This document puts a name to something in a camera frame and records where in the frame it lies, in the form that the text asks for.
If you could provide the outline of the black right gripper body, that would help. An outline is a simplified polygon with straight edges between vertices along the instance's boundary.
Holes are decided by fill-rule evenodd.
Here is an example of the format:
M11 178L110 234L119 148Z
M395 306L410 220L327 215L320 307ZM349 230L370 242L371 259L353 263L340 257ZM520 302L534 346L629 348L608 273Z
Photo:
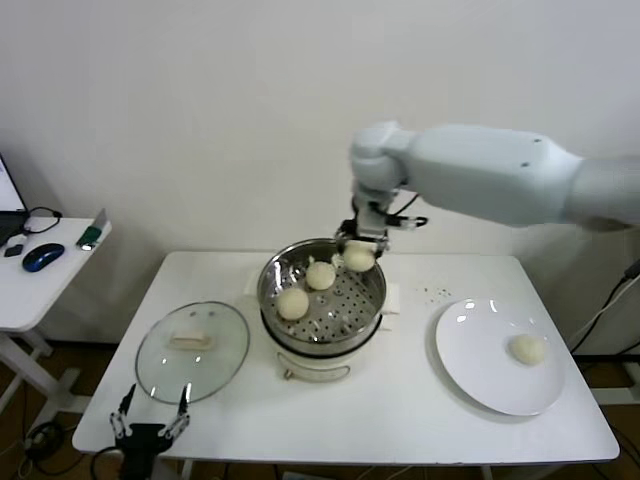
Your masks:
M364 244L368 244L368 245L375 245L375 242L376 242L377 239L388 238L386 233L383 233L382 235L361 234L361 233L359 233L358 232L357 221L355 219L344 220L340 224L339 227L342 227L345 230L349 231L350 240L348 242L359 242L359 243L364 243Z

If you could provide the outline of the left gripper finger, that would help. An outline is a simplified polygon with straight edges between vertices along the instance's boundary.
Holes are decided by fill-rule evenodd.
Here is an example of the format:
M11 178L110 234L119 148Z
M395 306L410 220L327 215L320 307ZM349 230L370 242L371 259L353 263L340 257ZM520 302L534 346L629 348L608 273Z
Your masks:
M132 429L128 421L128 412L135 394L136 385L133 384L124 395L118 409L112 412L109 417L112 432L116 439L124 439L132 434Z
M178 410L174 420L166 427L164 437L168 440L176 440L184 432L190 423L188 412L191 394L191 383L184 385L178 402Z

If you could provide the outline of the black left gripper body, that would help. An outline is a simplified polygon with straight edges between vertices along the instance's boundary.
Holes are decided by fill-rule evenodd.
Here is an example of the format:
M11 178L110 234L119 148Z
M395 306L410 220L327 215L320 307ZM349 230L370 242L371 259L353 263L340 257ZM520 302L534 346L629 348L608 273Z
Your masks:
M161 424L135 423L131 433L117 437L117 448L123 454L120 478L150 478L156 457L173 444L170 433Z

